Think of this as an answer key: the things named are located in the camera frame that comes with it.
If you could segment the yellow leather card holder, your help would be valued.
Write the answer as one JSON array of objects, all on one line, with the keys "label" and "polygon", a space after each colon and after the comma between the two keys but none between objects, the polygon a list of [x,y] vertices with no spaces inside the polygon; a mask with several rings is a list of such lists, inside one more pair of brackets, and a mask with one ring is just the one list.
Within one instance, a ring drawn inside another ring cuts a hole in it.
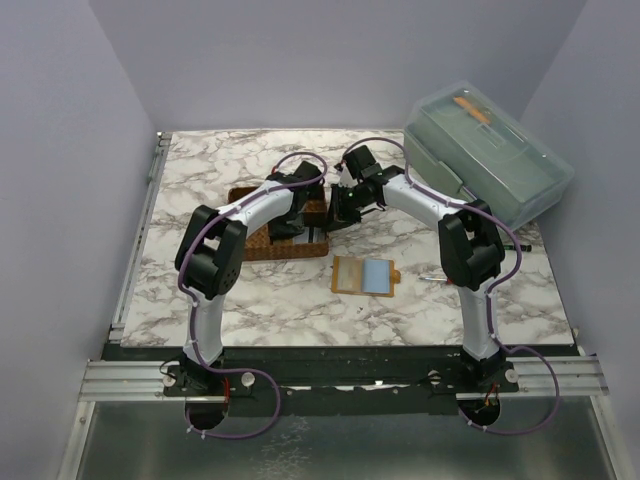
[{"label": "yellow leather card holder", "polygon": [[336,287],[338,262],[341,257],[335,256],[332,265],[330,289],[336,294],[362,295],[373,297],[393,297],[395,287],[401,282],[401,273],[395,269],[392,260],[358,258],[362,260],[362,285],[357,292],[339,291]]}]

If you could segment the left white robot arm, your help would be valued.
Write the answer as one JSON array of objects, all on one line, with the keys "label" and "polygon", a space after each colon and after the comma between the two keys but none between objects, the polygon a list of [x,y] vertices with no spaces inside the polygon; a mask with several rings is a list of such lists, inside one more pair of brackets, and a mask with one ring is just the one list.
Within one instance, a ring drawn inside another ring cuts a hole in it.
[{"label": "left white robot arm", "polygon": [[175,373],[163,374],[164,393],[187,395],[192,389],[209,395],[222,390],[230,396],[233,374],[264,378],[275,392],[276,382],[253,369],[223,369],[214,363],[222,354],[221,320],[226,294],[239,278],[248,237],[270,221],[299,214],[309,192],[320,187],[328,172],[302,161],[294,172],[279,170],[279,160],[267,179],[252,193],[219,209],[198,207],[192,214],[178,253],[178,288],[191,302],[184,359]]}]

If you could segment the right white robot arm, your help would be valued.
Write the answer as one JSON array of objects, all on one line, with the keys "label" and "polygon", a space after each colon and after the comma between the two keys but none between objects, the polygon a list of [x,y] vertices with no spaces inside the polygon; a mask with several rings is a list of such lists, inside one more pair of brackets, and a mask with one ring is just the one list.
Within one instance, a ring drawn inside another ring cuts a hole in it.
[{"label": "right white robot arm", "polygon": [[505,259],[498,233],[501,223],[486,202],[463,203],[417,182],[405,168],[384,168],[365,145],[343,155],[340,171],[347,172],[355,184],[331,186],[327,231],[355,225],[367,207],[378,206],[400,210],[437,232],[441,267],[456,286],[461,303],[460,379],[471,391],[485,390],[505,363],[489,293]]}]

